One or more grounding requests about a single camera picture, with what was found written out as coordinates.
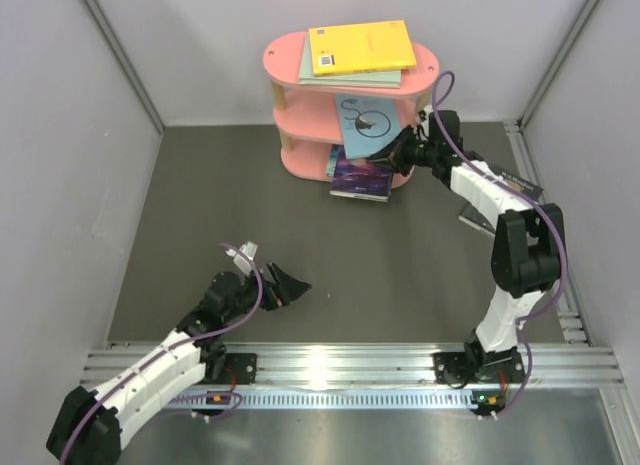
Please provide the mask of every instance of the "shelf tier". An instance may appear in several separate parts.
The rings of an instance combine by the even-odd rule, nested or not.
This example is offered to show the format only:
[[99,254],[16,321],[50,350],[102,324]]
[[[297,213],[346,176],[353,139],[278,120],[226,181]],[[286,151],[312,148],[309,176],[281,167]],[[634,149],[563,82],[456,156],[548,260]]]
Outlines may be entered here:
[[[333,93],[310,90],[287,92],[287,108],[273,109],[278,128],[287,136],[299,140],[342,144],[340,118]],[[396,110],[402,127],[413,123],[411,100],[396,100]]]
[[[327,162],[331,153],[330,143],[312,142],[308,140],[294,140],[292,150],[280,152],[282,163],[292,175],[308,180],[320,180],[331,182],[327,177]],[[393,188],[400,187],[409,181],[408,177],[395,174],[393,177]]]
[[300,85],[298,72],[302,48],[307,32],[295,32],[277,38],[267,47],[262,57],[265,70],[271,80],[287,88],[304,88],[325,92],[346,93],[385,98],[413,98],[429,91],[440,73],[436,56],[419,43],[413,43],[417,66],[402,71],[400,88],[323,87]]

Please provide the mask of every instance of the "white wall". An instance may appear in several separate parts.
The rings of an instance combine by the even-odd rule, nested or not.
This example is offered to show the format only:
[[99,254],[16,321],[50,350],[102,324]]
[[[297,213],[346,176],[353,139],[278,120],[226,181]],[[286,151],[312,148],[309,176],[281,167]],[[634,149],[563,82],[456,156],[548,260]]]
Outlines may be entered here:
[[604,0],[527,129],[595,338],[640,411],[640,0]]
[[79,0],[0,0],[0,462],[106,337],[159,136]]
[[100,0],[168,125],[271,123],[262,53],[311,26],[404,18],[458,74],[447,106],[518,118],[583,0]]

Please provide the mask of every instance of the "gray floor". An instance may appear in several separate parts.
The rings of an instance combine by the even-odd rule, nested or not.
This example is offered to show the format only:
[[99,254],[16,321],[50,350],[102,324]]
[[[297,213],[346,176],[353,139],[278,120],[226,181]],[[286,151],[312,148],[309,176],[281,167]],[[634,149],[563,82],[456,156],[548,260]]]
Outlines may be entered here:
[[[463,124],[465,146],[515,170],[499,123]],[[280,161],[275,127],[167,130],[122,286],[110,340],[158,340],[233,269],[218,242],[259,245],[313,284],[292,307],[260,311],[227,340],[460,342],[495,285],[491,239],[457,219],[463,201],[417,170],[389,203],[329,195]],[[562,341],[555,314],[527,325]]]
[[616,465],[597,391],[531,390],[511,415],[463,410],[240,410],[206,425],[159,415],[122,465]]

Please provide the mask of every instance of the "yellow book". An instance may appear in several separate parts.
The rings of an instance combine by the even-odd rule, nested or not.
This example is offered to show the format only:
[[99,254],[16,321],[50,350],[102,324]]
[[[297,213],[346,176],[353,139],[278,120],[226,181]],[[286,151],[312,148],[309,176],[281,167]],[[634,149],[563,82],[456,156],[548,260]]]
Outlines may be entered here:
[[316,76],[416,66],[404,20],[311,28],[309,42]]

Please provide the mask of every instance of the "book cover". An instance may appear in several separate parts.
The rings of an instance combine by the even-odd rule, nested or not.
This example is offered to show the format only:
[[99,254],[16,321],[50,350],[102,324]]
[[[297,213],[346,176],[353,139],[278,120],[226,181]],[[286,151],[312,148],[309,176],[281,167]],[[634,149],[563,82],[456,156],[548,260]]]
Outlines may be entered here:
[[416,66],[404,20],[311,28],[309,40],[317,76]]
[[393,100],[337,94],[335,101],[348,159],[373,155],[402,131]]
[[366,160],[348,160],[340,147],[331,195],[386,202],[391,194],[393,173],[377,168]]
[[[535,183],[531,183],[530,181],[525,180],[524,178],[519,177],[518,175],[515,175],[498,165],[489,165],[489,168],[493,173],[504,178],[505,182],[514,190],[520,193],[524,193],[526,196],[533,200],[540,199],[540,196],[544,191],[542,187],[539,187]],[[460,211],[460,215],[458,215],[458,219],[485,234],[493,236],[496,233],[495,229],[484,217],[484,215],[482,215],[470,203],[467,203],[462,208],[462,210]]]
[[324,75],[316,77],[313,74],[311,64],[311,45],[309,36],[304,40],[298,83],[301,85],[324,85],[331,87],[373,87],[373,88],[400,88],[402,72],[400,70],[388,70],[386,72],[349,73],[347,75]]
[[340,155],[341,149],[342,145],[333,145],[331,147],[331,153],[329,154],[329,160],[327,161],[327,177],[329,178],[333,177],[333,173],[336,170],[336,162],[338,161],[338,155]]

